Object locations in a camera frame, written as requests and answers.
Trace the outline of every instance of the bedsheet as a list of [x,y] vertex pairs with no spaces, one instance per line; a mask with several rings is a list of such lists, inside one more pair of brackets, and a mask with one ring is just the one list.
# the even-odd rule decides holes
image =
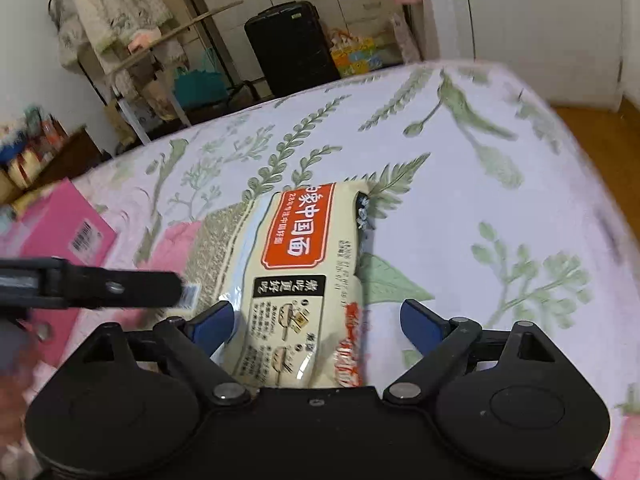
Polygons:
[[[348,178],[372,185],[367,382],[382,391],[420,358],[400,330],[405,298],[485,328],[533,320],[609,407],[596,471],[638,478],[638,250],[575,139],[504,67],[341,80],[165,137],[75,184],[118,232],[106,266],[183,272],[213,211]],[[83,312],[68,352],[126,315]]]

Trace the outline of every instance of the metal screw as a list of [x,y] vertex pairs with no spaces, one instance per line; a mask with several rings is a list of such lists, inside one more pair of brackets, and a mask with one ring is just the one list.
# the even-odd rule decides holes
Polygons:
[[213,394],[221,400],[235,400],[241,397],[245,391],[242,384],[222,383],[213,389]]
[[33,327],[33,332],[36,335],[36,338],[41,343],[48,341],[53,337],[53,328],[47,322],[38,323]]
[[389,393],[396,399],[413,399],[421,392],[420,386],[413,383],[396,383],[389,388]]
[[105,285],[111,294],[122,294],[124,292],[124,286],[121,283],[107,282]]

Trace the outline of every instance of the plastic bag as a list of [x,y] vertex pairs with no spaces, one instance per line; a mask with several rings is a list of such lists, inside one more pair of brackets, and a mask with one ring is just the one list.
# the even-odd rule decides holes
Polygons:
[[202,68],[187,72],[176,69],[175,98],[185,110],[212,104],[228,96],[225,80],[217,70],[212,49],[203,54]]
[[191,318],[230,301],[234,335],[219,362],[246,386],[361,385],[355,272],[367,191],[364,181],[325,184],[209,214],[184,271],[193,308],[165,315]]
[[382,60],[373,38],[360,38],[334,29],[332,42],[334,46],[331,48],[331,57],[340,77],[364,74],[382,67]]
[[398,46],[400,47],[400,52],[402,53],[402,61],[404,64],[409,63],[420,63],[420,51],[418,47],[415,45],[414,37],[411,34],[411,30],[409,29],[409,25],[407,25],[404,17],[395,13],[390,18],[391,24],[394,27],[394,35],[396,37],[396,41],[398,42]]

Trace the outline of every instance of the suitcase handle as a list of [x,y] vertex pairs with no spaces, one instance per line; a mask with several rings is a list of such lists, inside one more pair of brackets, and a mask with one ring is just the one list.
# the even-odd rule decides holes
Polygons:
[[280,9],[281,7],[286,7],[286,6],[290,6],[291,4],[309,4],[313,10],[314,13],[316,14],[316,16],[318,15],[318,11],[316,10],[316,6],[314,6],[314,4],[312,4],[311,2],[296,2],[296,1],[292,1],[292,2],[285,2],[283,4],[277,4],[273,7],[269,7],[268,9],[264,9],[262,12],[258,12],[258,16],[263,16],[269,12],[273,12],[276,9]]

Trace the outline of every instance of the barcode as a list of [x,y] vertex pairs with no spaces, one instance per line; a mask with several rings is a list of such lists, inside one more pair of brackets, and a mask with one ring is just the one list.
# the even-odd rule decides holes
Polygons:
[[91,249],[92,231],[93,229],[88,222],[82,222],[82,227],[78,231],[76,238],[71,242],[76,251],[84,253]]
[[200,295],[199,283],[187,283],[182,286],[182,295],[180,301],[175,306],[176,308],[184,308],[186,310],[192,310],[198,304],[198,296]]
[[102,234],[100,231],[91,222],[84,220],[69,248],[82,263],[90,265],[94,262],[95,255],[100,249],[101,240]]

